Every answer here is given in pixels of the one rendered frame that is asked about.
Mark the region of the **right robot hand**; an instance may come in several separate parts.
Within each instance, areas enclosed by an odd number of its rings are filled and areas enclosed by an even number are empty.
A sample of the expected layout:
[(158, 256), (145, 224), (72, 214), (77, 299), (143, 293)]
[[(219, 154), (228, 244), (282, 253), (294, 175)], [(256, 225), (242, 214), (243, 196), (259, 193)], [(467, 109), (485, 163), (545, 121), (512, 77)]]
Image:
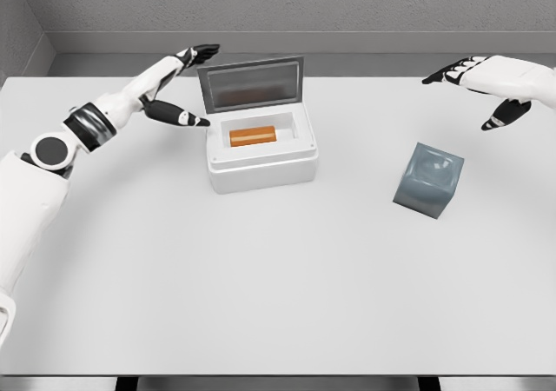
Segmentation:
[(451, 83), (502, 98), (503, 102), (481, 126), (483, 131), (489, 131), (516, 122), (530, 110), (532, 102), (543, 104), (543, 89), (551, 70), (545, 65), (507, 56), (469, 56), (435, 71), (422, 83)]

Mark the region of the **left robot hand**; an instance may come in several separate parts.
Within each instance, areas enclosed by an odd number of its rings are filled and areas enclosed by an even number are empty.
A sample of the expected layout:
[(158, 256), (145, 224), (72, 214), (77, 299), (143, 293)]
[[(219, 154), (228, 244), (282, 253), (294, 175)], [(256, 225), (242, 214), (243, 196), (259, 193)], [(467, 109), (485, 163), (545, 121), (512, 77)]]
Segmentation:
[(166, 56), (135, 77), (122, 90), (125, 122), (143, 111), (147, 118), (180, 127), (209, 127), (210, 121), (172, 103), (157, 100), (158, 93), (189, 67), (203, 64), (220, 50), (219, 44), (201, 44)]

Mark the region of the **grey hinged box lid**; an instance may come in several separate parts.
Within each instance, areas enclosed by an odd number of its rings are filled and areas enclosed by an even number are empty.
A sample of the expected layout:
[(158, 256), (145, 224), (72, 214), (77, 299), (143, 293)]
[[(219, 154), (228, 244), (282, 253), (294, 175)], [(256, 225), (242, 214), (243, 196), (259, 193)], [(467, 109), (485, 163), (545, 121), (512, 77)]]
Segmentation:
[(208, 114), (300, 103), (304, 57), (288, 56), (197, 69)]

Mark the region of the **orange cylinder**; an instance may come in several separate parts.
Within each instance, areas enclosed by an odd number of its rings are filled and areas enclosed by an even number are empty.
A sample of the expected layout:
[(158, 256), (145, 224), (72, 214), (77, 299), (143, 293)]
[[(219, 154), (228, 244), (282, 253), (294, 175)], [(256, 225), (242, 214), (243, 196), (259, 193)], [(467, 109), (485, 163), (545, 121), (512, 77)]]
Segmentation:
[(277, 136), (274, 126), (234, 129), (229, 131), (229, 142), (231, 147), (241, 147), (276, 141)]

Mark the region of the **grey-blue cube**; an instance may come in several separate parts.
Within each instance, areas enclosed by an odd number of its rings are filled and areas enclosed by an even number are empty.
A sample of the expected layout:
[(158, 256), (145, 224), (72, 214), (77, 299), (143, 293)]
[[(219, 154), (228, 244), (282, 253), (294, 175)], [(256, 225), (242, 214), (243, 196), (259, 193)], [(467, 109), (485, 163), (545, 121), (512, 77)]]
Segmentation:
[(452, 201), (465, 159), (418, 142), (393, 202), (438, 219)]

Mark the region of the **white rectangular box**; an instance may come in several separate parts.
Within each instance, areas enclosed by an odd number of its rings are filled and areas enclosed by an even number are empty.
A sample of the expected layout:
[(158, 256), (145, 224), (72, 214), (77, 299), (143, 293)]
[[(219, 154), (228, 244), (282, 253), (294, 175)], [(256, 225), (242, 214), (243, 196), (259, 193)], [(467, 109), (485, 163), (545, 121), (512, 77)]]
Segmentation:
[[(209, 178), (218, 194), (310, 182), (317, 170), (318, 148), (303, 103), (240, 109), (208, 116), (206, 134)], [(230, 145), (229, 132), (273, 126), (274, 142)]]

